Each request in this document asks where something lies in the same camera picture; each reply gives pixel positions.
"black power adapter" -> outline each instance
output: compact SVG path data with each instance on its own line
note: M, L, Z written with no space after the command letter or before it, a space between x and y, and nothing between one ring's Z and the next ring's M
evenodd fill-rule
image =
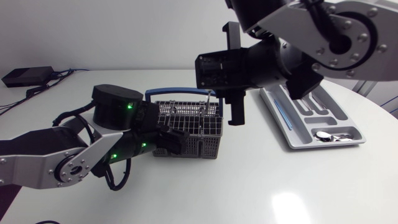
M46 85L54 72L51 66L35 68L17 68L8 73L1 80L10 87Z

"blue basket handle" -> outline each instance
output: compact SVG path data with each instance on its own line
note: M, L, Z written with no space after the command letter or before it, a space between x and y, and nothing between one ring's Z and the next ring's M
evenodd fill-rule
M160 94L169 94L169 93L191 93L191 94L199 94L199 95L209 95L209 92L206 90L199 90L197 88L189 88L189 87L173 87L173 88L157 88L152 90L145 91L145 101L150 102L150 96L152 95L160 95ZM212 90L210 93L211 96L216 96L216 93ZM220 115L223 116L223 99L219 99L219 109Z

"wire basket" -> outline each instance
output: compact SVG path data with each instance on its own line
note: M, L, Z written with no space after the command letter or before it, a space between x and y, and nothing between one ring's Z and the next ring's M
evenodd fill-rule
M196 88L163 88L148 90L146 100L150 101L151 95L164 93L196 93L207 95L208 92ZM181 155L172 154L166 149L158 148L152 151L156 157L182 157L216 159L218 148L223 133L223 107L222 101L212 102L187 102L187 101L156 101L159 105L158 123L173 129L188 131L186 148Z

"gray plastic tray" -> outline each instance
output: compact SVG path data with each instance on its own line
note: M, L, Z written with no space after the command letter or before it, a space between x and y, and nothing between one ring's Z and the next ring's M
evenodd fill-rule
M302 100L291 100L285 86L280 84L269 86L267 89L262 88L260 95L292 149L348 146L366 142L353 120L322 86L314 89ZM275 100L288 122L279 111ZM349 134L352 135L353 140L322 142L314 137L317 131L325 131L330 134Z

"white round table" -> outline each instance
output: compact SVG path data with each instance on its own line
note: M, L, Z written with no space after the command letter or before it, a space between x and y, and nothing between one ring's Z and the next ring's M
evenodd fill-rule
M0 117L0 137L48 128L61 112L86 105L94 85L147 89L195 86L193 70L78 72ZM60 189L23 187L2 223L398 223L398 120L356 93L324 81L367 142L359 146L291 150L259 90L245 97L246 124L228 126L216 160L132 160L125 187L113 192L92 174ZM27 88L0 87L0 104ZM162 95L155 100L203 100ZM121 174L124 163L113 166Z

